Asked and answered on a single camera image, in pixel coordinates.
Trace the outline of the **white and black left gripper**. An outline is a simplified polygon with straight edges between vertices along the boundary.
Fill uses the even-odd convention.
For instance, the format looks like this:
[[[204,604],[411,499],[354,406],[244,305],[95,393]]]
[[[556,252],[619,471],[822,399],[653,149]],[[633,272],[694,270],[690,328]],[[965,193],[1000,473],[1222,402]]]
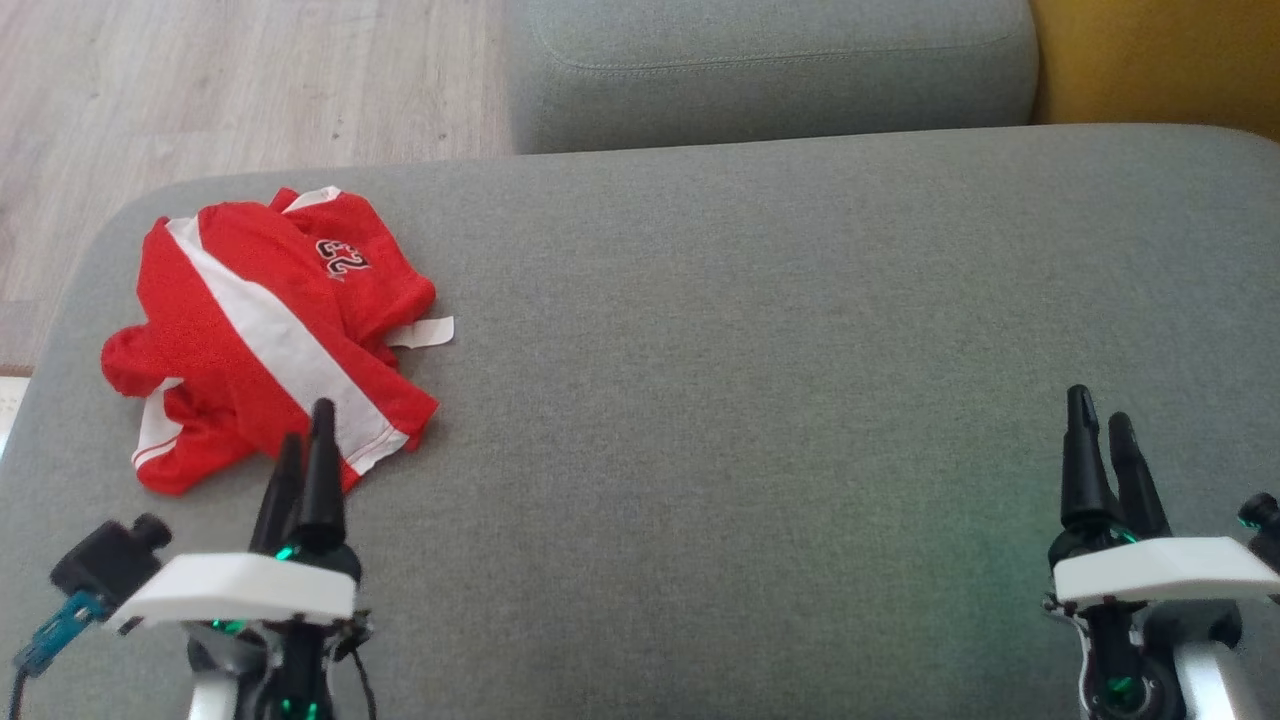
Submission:
[[[357,605],[364,569],[343,546],[343,457],[335,432],[335,405],[320,398],[306,462],[302,438],[285,436],[250,541],[252,553],[178,555],[108,620],[120,634],[142,626],[184,630],[193,679],[187,717],[340,716],[332,669],[357,659],[371,626],[369,611]],[[298,500],[300,547],[287,546]]]

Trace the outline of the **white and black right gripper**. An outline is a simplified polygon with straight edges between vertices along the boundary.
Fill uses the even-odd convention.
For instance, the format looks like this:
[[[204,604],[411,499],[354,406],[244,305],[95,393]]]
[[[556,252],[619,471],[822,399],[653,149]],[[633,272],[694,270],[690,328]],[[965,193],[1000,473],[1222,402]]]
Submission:
[[[1126,527],[1171,536],[1137,432],[1125,413],[1108,419],[1110,459]],[[1062,438],[1062,528],[1115,521],[1100,447],[1100,419],[1085,386],[1068,389]],[[1277,598],[1277,537],[1142,539],[1065,559],[1053,568],[1046,612],[1080,643],[1075,683],[1082,719],[1262,719],[1265,710],[1236,653],[1240,605]]]

